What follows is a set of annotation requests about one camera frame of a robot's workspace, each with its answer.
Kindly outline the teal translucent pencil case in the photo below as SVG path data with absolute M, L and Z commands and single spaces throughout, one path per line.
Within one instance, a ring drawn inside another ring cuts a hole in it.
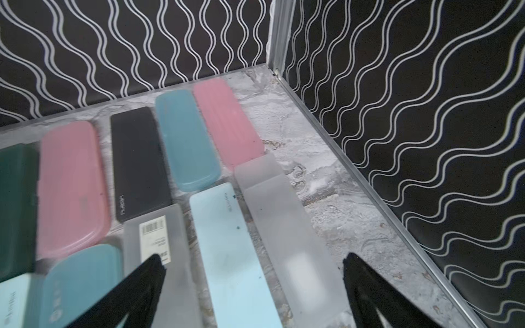
M 192 192 L 213 184 L 221 166 L 193 94 L 163 93 L 155 99 L 155 111 L 175 185 Z

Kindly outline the translucent clear pencil case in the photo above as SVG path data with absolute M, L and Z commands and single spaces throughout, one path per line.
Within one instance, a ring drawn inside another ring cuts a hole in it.
M 327 327 L 349 307 L 343 276 L 273 154 L 234 169 L 298 327 Z

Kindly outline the green pencil case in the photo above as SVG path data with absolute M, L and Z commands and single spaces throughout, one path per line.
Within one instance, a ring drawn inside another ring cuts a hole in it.
M 1 281 L 34 271 L 39 155 L 28 144 L 1 150 Z

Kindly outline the grey pencil case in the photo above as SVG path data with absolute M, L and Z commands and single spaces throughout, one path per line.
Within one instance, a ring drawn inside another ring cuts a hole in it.
M 124 273 L 157 254 L 166 269 L 153 327 L 202 327 L 183 213 L 177 204 L 124 223 Z

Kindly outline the black pencil case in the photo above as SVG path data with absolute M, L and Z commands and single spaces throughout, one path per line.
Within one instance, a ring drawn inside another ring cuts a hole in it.
M 141 107 L 110 117 L 116 219 L 124 223 L 172 204 L 153 112 Z

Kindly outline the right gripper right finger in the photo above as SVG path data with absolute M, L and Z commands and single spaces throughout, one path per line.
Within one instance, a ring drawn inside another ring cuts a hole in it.
M 439 327 L 355 253 L 343 261 L 343 281 L 357 327 Z

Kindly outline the light blue pencil case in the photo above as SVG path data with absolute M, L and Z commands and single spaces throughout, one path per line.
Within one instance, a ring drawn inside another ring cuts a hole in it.
M 282 322 L 233 186 L 189 199 L 218 327 L 281 327 Z

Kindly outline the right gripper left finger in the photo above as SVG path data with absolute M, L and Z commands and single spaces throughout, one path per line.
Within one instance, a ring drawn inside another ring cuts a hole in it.
M 151 255 L 69 327 L 151 327 L 164 285 L 166 268 Z

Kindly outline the pink pencil case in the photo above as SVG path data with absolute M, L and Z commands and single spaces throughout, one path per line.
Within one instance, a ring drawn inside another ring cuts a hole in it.
M 265 146 L 227 82 L 209 79 L 192 93 L 223 164 L 236 166 L 261 157 Z
M 77 121 L 49 131 L 40 141 L 38 258 L 65 258 L 93 246 L 110 226 L 96 129 Z

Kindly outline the pale blue translucent pencil case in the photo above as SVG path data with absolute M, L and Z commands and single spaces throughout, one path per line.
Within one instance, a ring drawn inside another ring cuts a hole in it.
M 46 275 L 23 275 L 23 327 L 67 327 L 123 278 L 117 247 L 100 244 L 58 262 Z

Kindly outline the white pencil case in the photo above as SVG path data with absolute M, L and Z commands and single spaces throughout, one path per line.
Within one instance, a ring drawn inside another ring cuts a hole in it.
M 1 327 L 30 327 L 28 313 L 33 276 L 29 273 L 1 283 Z

